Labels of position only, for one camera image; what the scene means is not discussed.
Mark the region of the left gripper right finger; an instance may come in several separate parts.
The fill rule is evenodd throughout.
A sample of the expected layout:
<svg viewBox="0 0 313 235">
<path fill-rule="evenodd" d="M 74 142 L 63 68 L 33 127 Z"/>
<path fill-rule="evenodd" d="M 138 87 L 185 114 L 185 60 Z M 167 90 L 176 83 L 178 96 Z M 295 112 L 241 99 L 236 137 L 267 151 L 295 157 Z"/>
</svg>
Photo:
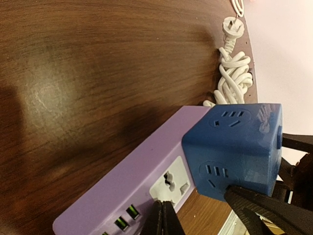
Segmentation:
<svg viewBox="0 0 313 235">
<path fill-rule="evenodd" d="M 164 235 L 185 235 L 182 225 L 170 201 L 163 202 L 162 215 Z"/>
</svg>

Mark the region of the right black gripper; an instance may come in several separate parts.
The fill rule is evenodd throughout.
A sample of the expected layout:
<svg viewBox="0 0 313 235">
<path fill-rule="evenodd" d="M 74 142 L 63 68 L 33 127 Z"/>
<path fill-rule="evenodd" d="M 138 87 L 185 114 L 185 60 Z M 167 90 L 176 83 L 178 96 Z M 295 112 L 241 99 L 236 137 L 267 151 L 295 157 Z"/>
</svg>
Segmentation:
<svg viewBox="0 0 313 235">
<path fill-rule="evenodd" d="M 260 216 L 288 235 L 313 233 L 313 137 L 284 133 L 282 145 L 306 154 L 295 165 L 281 160 L 282 180 L 276 181 L 274 198 L 238 186 L 229 186 L 224 194 L 225 201 L 251 235 L 273 234 Z"/>
</svg>

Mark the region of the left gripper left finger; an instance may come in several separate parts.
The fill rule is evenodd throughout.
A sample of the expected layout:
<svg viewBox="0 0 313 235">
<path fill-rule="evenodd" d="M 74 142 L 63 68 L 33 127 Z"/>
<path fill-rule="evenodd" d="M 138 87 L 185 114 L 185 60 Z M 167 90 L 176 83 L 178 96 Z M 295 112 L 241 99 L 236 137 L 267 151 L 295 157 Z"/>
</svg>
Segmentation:
<svg viewBox="0 0 313 235">
<path fill-rule="evenodd" d="M 142 227 L 141 235 L 162 235 L 163 234 L 163 215 L 162 202 L 155 201 Z"/>
</svg>

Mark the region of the purple power strip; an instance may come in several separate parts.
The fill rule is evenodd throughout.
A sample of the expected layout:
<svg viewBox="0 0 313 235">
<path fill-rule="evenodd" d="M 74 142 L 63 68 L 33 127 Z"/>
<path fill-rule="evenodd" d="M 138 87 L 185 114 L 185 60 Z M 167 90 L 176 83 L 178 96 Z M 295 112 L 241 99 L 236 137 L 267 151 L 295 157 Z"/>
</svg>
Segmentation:
<svg viewBox="0 0 313 235">
<path fill-rule="evenodd" d="M 181 107 L 76 202 L 60 214 L 57 235 L 137 235 L 155 200 L 178 211 L 194 190 L 181 146 L 184 134 L 206 113 Z"/>
</svg>

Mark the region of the blue cube socket adapter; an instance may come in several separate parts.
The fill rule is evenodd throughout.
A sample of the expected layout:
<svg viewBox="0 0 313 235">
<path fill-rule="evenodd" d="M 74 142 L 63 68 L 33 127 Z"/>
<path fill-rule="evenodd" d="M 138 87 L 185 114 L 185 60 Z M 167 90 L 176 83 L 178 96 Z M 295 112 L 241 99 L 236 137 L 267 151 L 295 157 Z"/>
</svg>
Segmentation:
<svg viewBox="0 0 313 235">
<path fill-rule="evenodd" d="M 224 200 L 241 186 L 271 196 L 282 156 L 282 105 L 216 105 L 182 138 L 199 194 Z"/>
</svg>

